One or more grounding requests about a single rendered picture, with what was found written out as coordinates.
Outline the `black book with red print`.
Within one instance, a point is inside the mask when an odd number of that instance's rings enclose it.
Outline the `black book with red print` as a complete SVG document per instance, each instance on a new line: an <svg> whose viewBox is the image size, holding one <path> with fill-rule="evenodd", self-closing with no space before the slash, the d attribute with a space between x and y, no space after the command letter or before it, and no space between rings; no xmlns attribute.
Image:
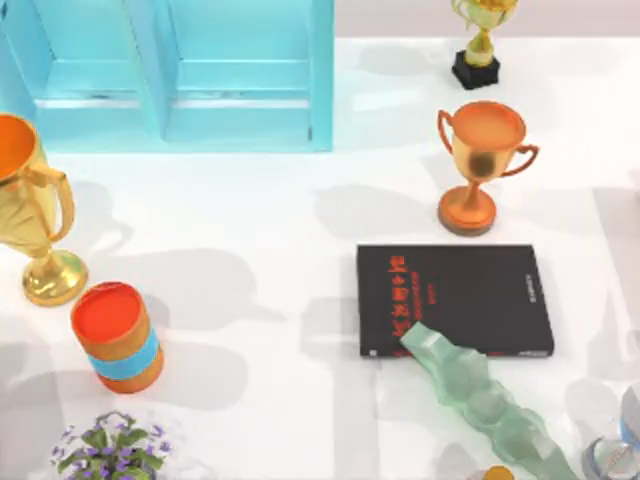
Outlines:
<svg viewBox="0 0 640 480"><path fill-rule="evenodd" d="M415 323L489 356L554 352L530 245L360 245L356 270L363 357L406 355Z"/></svg>

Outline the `purple flowering potted plant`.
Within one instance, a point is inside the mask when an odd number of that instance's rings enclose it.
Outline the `purple flowering potted plant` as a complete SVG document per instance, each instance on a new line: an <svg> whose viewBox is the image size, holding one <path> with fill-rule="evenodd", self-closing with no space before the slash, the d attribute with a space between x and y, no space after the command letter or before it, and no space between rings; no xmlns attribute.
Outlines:
<svg viewBox="0 0 640 480"><path fill-rule="evenodd" d="M163 427L144 427L112 410L82 432L69 426L53 447L50 464L61 480L158 480L172 450Z"/></svg>

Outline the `light blue rack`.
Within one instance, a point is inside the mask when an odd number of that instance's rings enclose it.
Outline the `light blue rack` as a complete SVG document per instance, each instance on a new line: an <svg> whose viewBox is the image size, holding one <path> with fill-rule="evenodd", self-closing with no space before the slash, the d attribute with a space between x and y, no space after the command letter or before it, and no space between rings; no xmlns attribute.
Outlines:
<svg viewBox="0 0 640 480"><path fill-rule="evenodd" d="M0 112L62 153L333 145L334 0L0 0Z"/></svg>

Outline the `orange can with blue band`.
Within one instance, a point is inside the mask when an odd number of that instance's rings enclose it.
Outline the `orange can with blue band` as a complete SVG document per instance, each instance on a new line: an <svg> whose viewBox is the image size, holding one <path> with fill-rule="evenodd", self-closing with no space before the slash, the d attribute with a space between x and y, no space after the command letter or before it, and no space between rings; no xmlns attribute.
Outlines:
<svg viewBox="0 0 640 480"><path fill-rule="evenodd" d="M75 303L71 327L98 379L118 394L151 386L163 350L139 292L122 282L91 287Z"/></svg>

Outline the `large gold trophy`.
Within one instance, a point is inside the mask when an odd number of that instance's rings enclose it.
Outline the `large gold trophy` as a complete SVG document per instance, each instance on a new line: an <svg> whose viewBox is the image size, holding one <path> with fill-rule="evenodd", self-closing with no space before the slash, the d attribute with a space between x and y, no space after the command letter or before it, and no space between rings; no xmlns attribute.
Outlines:
<svg viewBox="0 0 640 480"><path fill-rule="evenodd" d="M48 165L34 127L18 116L0 114L0 244L30 258L22 288L36 305L63 305L86 285L84 262L54 248L74 219L67 176Z"/></svg>

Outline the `gold trophy with black base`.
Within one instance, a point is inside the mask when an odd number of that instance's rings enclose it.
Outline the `gold trophy with black base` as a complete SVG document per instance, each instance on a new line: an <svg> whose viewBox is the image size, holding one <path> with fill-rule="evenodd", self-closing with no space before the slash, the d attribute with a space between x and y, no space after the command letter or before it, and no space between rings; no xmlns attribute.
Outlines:
<svg viewBox="0 0 640 480"><path fill-rule="evenodd" d="M456 53L452 66L454 76L466 90L498 83L500 62L494 55L490 32L505 23L518 0L451 0L454 12L478 32L465 50Z"/></svg>

